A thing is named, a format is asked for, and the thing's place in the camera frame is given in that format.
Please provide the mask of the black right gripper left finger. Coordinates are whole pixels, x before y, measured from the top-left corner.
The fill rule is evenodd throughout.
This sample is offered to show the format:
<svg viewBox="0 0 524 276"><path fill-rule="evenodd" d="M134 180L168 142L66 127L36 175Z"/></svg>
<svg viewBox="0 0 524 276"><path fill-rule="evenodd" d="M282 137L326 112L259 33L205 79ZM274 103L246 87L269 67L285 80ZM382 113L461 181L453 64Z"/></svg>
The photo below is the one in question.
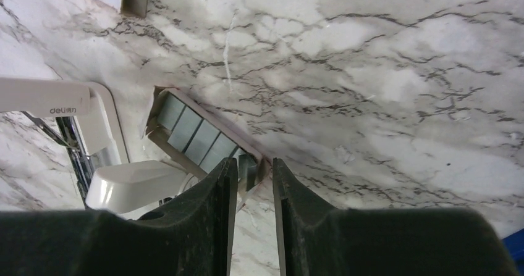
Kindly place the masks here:
<svg viewBox="0 0 524 276"><path fill-rule="evenodd" d="M223 159L171 201L109 211L1 213L2 275L229 275L238 168Z"/></svg>

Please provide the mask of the staple box tray with staples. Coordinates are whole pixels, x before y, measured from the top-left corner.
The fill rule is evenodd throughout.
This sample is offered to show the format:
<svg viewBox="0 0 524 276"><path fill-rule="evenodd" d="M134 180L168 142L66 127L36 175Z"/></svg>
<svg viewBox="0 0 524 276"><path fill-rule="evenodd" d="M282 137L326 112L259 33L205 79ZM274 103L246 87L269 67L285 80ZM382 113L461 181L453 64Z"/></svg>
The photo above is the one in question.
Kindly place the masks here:
<svg viewBox="0 0 524 276"><path fill-rule="evenodd" d="M155 86L141 130L158 148L199 179L223 158L238 162L239 179L251 190L269 172L269 162L248 136L220 121L175 87Z"/></svg>

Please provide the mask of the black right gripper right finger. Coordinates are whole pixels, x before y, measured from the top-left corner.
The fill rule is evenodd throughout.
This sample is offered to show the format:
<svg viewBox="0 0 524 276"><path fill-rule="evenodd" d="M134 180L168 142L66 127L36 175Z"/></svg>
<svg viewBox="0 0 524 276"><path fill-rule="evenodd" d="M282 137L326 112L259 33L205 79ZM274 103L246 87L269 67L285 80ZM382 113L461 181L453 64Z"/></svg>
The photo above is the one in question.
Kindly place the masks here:
<svg viewBox="0 0 524 276"><path fill-rule="evenodd" d="M282 275L518 275L473 210L339 209L278 158L273 195Z"/></svg>

